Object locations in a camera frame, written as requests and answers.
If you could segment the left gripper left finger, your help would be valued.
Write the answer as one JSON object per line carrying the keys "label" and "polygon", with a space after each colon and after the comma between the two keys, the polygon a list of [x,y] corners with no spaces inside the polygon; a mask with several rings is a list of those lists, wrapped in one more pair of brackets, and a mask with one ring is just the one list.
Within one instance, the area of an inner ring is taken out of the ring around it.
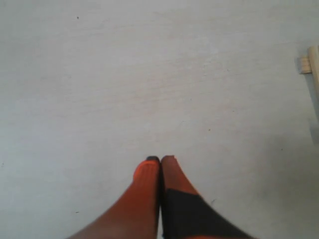
{"label": "left gripper left finger", "polygon": [[149,156],[136,168],[123,195],[71,239],[155,239],[159,220],[160,160]]}

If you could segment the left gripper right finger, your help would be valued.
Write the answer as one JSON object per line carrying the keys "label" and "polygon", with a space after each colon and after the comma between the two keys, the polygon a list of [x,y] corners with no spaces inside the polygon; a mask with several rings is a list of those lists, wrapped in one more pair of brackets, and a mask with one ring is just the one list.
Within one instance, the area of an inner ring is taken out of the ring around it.
{"label": "left gripper right finger", "polygon": [[161,212],[165,239],[252,238],[205,202],[174,156],[162,158],[161,179]]}

